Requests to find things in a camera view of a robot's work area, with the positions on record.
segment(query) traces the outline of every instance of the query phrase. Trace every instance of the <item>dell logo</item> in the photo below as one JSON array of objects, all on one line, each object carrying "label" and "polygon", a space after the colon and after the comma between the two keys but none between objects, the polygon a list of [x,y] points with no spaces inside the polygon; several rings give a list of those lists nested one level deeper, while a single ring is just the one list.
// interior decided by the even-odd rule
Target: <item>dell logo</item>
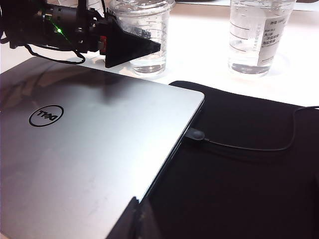
[{"label": "dell logo", "polygon": [[41,116],[41,117],[43,117],[45,119],[49,119],[51,121],[54,121],[56,118],[58,118],[58,116],[53,116],[51,113],[48,113],[48,112],[45,112],[45,111],[39,111],[37,116]]},{"label": "dell logo", "polygon": [[43,127],[58,121],[64,113],[61,106],[51,105],[39,108],[29,117],[30,125]]}]

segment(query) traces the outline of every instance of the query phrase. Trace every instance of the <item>black wire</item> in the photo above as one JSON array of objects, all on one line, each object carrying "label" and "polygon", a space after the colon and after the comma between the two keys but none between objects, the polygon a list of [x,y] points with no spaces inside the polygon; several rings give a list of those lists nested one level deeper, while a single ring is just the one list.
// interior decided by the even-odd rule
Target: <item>black wire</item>
[{"label": "black wire", "polygon": [[78,64],[82,64],[83,62],[85,62],[85,57],[81,53],[79,53],[77,50],[72,50],[72,51],[76,54],[77,57],[82,59],[82,61],[80,61],[80,62],[55,60],[55,59],[52,59],[52,58],[49,58],[49,57],[46,57],[46,56],[39,55],[38,53],[35,53],[28,44],[25,44],[24,47],[29,51],[29,53],[32,56],[37,56],[37,57],[40,57],[40,58],[43,58],[43,59],[47,59],[47,60],[50,60],[50,61],[55,61],[55,62],[58,62],[58,63],[78,65]]},{"label": "black wire", "polygon": [[35,46],[40,47],[40,48],[44,48],[44,49],[53,50],[53,51],[72,51],[71,48],[56,48],[56,47],[41,46],[41,45],[35,45]]},{"label": "black wire", "polygon": [[282,147],[282,148],[273,148],[273,149],[246,148],[246,147],[240,147],[240,146],[233,146],[233,145],[229,145],[229,144],[218,143],[218,142],[210,140],[209,138],[204,138],[204,141],[206,141],[208,143],[213,143],[213,144],[216,144],[216,145],[219,145],[219,146],[223,146],[223,147],[229,147],[229,148],[235,148],[235,149],[241,149],[241,150],[248,150],[248,151],[261,151],[261,152],[284,151],[284,150],[287,150],[288,148],[290,148],[293,145],[294,141],[295,141],[295,137],[296,137],[296,113],[298,111],[307,110],[307,109],[319,109],[319,106],[301,107],[301,108],[298,108],[298,109],[293,111],[293,136],[292,136],[290,142],[285,147]]},{"label": "black wire", "polygon": [[106,17],[106,7],[105,7],[105,2],[104,0],[101,0],[102,2],[102,7],[103,7],[103,14],[104,14],[104,17]]},{"label": "black wire", "polygon": [[5,38],[3,38],[3,39],[0,39],[0,43],[1,44],[6,44],[6,43],[8,43],[9,42],[9,38],[7,38],[7,37],[5,37]]}]

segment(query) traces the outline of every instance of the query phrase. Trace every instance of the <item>red component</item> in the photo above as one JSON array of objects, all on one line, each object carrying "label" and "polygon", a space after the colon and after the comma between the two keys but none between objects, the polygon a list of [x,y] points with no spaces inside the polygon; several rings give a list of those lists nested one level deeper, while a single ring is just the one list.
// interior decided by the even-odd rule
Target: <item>red component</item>
[{"label": "red component", "polygon": [[103,47],[100,49],[100,52],[106,53],[107,37],[106,36],[100,36],[100,41],[103,43]]}]

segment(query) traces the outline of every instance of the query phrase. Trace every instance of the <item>laptop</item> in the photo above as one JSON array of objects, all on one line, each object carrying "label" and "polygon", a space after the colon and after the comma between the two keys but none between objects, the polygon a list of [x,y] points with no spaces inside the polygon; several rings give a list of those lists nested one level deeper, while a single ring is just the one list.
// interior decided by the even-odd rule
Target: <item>laptop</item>
[{"label": "laptop", "polygon": [[9,239],[105,239],[204,100],[41,58],[0,77],[1,233]]}]

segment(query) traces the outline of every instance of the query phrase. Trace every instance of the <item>cup of water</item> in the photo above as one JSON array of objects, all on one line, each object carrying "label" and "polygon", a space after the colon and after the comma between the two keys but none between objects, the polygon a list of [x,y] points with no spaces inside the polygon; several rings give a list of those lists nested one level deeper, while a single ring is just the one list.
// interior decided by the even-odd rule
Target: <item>cup of water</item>
[{"label": "cup of water", "polygon": [[272,64],[295,0],[231,0],[231,71],[265,75]]},{"label": "cup of water", "polygon": [[166,65],[166,44],[169,12],[175,0],[112,0],[112,10],[124,31],[161,44],[160,51],[130,61],[135,73],[151,76]]}]

